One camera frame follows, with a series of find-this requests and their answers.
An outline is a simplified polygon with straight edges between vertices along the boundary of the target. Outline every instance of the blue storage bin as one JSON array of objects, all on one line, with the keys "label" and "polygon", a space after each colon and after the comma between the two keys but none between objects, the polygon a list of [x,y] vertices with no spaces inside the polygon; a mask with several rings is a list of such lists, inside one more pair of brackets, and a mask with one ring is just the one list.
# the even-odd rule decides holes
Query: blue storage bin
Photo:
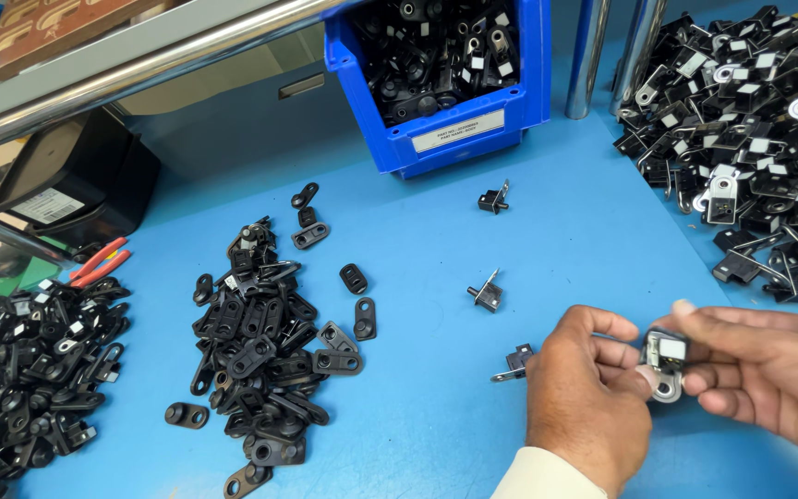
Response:
[{"label": "blue storage bin", "polygon": [[550,119],[550,1],[515,0],[520,83],[385,127],[361,66],[366,61],[343,14],[326,20],[326,66],[338,74],[374,164],[402,178],[522,141],[522,131]]}]

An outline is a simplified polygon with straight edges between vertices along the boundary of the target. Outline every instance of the red handle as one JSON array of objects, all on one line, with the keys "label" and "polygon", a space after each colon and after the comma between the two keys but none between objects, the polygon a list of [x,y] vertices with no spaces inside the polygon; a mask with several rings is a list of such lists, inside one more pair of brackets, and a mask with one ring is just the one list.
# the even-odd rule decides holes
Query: red handle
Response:
[{"label": "red handle", "polygon": [[114,251],[116,251],[117,249],[121,248],[122,245],[124,245],[126,243],[127,243],[127,239],[125,239],[124,237],[120,237],[120,238],[117,238],[117,239],[113,240],[112,243],[107,244],[106,246],[104,246],[104,249],[102,249],[101,251],[98,251],[97,253],[94,254],[94,256],[89,258],[88,261],[85,262],[85,265],[81,266],[79,268],[79,270],[69,273],[69,277],[71,279],[77,279],[79,277],[84,277],[84,276],[88,275],[97,266],[99,266],[100,262],[103,262],[106,259],[107,256],[112,255]]},{"label": "red handle", "polygon": [[71,286],[74,286],[76,288],[84,288],[85,286],[91,284],[95,280],[98,280],[101,277],[104,277],[105,275],[111,273],[116,267],[120,266],[122,262],[127,260],[129,256],[131,256],[131,252],[128,251],[127,249],[124,251],[120,251],[119,253],[116,254],[116,256],[113,256],[113,258],[110,261],[106,262],[103,265],[103,267],[100,267],[91,274],[88,274],[83,278],[74,281],[71,284]]}]

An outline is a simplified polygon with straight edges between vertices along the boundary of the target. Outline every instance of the shirt sleeve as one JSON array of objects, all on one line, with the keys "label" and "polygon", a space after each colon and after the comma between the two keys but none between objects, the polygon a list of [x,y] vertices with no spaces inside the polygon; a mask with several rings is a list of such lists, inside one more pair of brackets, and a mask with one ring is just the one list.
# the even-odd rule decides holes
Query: shirt sleeve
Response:
[{"label": "shirt sleeve", "polygon": [[491,499],[605,499],[599,487],[549,450],[524,447]]}]

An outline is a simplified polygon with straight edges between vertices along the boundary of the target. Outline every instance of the wooden board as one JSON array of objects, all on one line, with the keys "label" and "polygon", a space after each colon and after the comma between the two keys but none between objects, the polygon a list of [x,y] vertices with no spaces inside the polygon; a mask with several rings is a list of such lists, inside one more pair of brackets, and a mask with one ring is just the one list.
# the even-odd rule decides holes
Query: wooden board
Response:
[{"label": "wooden board", "polygon": [[164,0],[8,0],[0,18],[0,82]]}]

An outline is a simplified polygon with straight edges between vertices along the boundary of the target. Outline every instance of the chrome pipe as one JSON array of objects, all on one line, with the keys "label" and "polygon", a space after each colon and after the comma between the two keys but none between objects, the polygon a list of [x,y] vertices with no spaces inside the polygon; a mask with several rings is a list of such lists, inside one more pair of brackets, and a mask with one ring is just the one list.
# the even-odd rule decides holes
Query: chrome pipe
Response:
[{"label": "chrome pipe", "polygon": [[573,120],[580,120],[590,113],[590,99],[596,83],[602,42],[605,40],[609,6],[611,0],[583,0],[581,3],[566,99],[566,116]]},{"label": "chrome pipe", "polygon": [[0,144],[322,20],[359,0],[280,0],[0,115]]},{"label": "chrome pipe", "polygon": [[644,83],[648,62],[666,11],[667,0],[637,0],[633,20],[629,25],[627,44],[618,65],[615,94],[608,106],[609,113],[615,114],[621,105],[629,103],[634,92]]},{"label": "chrome pipe", "polygon": [[28,255],[35,256],[64,269],[75,265],[73,256],[68,251],[64,251],[53,244],[48,244],[32,234],[3,223],[1,220],[0,243],[13,246]]}]

